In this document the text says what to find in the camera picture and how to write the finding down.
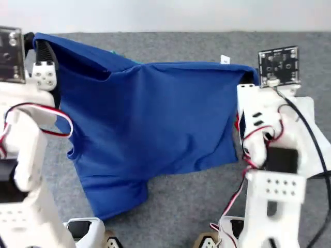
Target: gray carpet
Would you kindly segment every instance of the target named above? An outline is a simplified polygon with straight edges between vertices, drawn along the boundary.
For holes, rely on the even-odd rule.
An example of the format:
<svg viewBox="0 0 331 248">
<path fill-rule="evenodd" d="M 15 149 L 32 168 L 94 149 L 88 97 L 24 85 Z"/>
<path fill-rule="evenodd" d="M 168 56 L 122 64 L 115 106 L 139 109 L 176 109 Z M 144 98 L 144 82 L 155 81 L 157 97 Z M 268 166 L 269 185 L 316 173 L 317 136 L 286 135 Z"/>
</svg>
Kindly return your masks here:
<svg viewBox="0 0 331 248">
<path fill-rule="evenodd" d="M 331 33 L 116 33 L 65 34 L 78 42 L 115 50 L 143 63 L 153 61 L 219 61 L 257 65 L 257 51 L 297 44 L 300 46 L 301 95 L 315 99 L 316 122 L 331 139 Z M 63 221 L 91 216 L 72 163 L 66 159 L 70 144 L 52 138 L 44 173 Z M 243 164 L 229 164 L 199 173 L 161 176 L 149 182 L 148 202 L 107 221 L 125 247 L 191 247 L 199 233 L 217 221 L 240 180 Z M 242 216 L 245 194 L 230 211 Z M 327 210 L 323 180 L 310 180 L 302 209 L 299 241 L 306 247 L 320 227 Z M 315 247 L 330 247 L 331 228 Z"/>
</svg>

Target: black cable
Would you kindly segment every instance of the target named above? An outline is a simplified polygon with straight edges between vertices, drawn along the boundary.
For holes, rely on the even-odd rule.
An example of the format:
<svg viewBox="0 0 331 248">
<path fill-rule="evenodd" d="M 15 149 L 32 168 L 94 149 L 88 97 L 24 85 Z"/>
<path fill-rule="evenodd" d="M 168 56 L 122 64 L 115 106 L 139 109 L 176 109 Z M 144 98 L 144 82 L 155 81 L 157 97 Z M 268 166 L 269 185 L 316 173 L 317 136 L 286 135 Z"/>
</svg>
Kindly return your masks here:
<svg viewBox="0 0 331 248">
<path fill-rule="evenodd" d="M 277 248 L 274 239 L 269 239 L 269 243 L 270 243 L 270 246 L 271 246 L 272 248 Z"/>
<path fill-rule="evenodd" d="M 285 102 L 298 114 L 298 116 L 300 117 L 300 119 L 303 121 L 304 125 L 306 126 L 311 139 L 315 145 L 316 151 L 318 153 L 318 156 L 321 160 L 321 164 L 323 167 L 323 175 L 324 175 L 324 179 L 325 179 L 325 184 L 326 184 L 326 190 L 327 190 L 327 200 L 328 200 L 328 212 L 326 215 L 326 218 L 324 220 L 323 225 L 321 226 L 321 228 L 319 229 L 319 231 L 315 234 L 315 236 L 313 237 L 313 239 L 309 242 L 307 248 L 312 248 L 314 246 L 314 244 L 318 241 L 318 239 L 321 237 L 321 235 L 324 233 L 324 231 L 327 229 L 328 225 L 331 222 L 331 182 L 330 182 L 330 178 L 327 176 L 327 168 L 326 168 L 326 164 L 323 158 L 323 154 L 321 151 L 321 148 L 316 140 L 316 137 L 310 127 L 310 125 L 308 124 L 307 120 L 305 119 L 305 117 L 303 116 L 303 114 L 300 112 L 300 110 L 294 105 L 293 102 L 291 102 L 288 98 L 286 98 L 283 94 L 281 94 L 277 88 L 274 88 L 274 90 L 276 91 L 276 93 L 285 100 Z"/>
</svg>

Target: clothing tag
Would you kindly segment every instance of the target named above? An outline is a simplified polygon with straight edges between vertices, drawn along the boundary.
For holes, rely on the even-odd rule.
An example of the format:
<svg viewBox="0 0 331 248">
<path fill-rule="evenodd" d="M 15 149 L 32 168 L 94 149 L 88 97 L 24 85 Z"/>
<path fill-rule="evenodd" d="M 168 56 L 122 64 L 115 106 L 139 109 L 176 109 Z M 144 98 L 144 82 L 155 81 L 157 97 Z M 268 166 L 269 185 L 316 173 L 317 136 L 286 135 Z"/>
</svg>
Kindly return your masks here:
<svg viewBox="0 0 331 248">
<path fill-rule="evenodd" d="M 229 65 L 230 64 L 230 57 L 227 57 L 225 55 L 221 55 L 221 64 Z"/>
</svg>

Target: screw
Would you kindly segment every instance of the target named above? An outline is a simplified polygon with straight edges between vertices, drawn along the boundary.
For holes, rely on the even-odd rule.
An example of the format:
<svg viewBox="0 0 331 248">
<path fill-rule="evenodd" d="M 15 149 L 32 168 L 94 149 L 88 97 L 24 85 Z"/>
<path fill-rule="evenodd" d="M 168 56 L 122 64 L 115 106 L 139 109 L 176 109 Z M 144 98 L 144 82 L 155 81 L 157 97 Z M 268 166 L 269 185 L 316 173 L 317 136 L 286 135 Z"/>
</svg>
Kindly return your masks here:
<svg viewBox="0 0 331 248">
<path fill-rule="evenodd" d="M 11 33 L 9 34 L 9 38 L 10 38 L 10 39 L 15 39 L 15 38 L 16 38 L 16 33 L 15 33 L 15 32 L 11 32 Z"/>
<path fill-rule="evenodd" d="M 14 39 L 9 40 L 9 44 L 13 47 L 17 45 L 17 41 Z"/>
</svg>

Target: mounting hole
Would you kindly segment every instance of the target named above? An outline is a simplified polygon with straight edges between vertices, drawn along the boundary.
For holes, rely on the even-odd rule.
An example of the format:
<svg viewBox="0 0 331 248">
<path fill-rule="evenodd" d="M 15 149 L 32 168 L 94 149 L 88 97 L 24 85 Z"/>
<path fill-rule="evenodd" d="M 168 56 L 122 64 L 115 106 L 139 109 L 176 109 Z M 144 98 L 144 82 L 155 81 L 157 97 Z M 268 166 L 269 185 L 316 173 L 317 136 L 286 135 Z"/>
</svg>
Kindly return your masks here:
<svg viewBox="0 0 331 248">
<path fill-rule="evenodd" d="M 4 59 L 5 60 L 10 60 L 11 59 L 10 54 L 9 53 L 5 53 L 4 54 Z"/>
</svg>

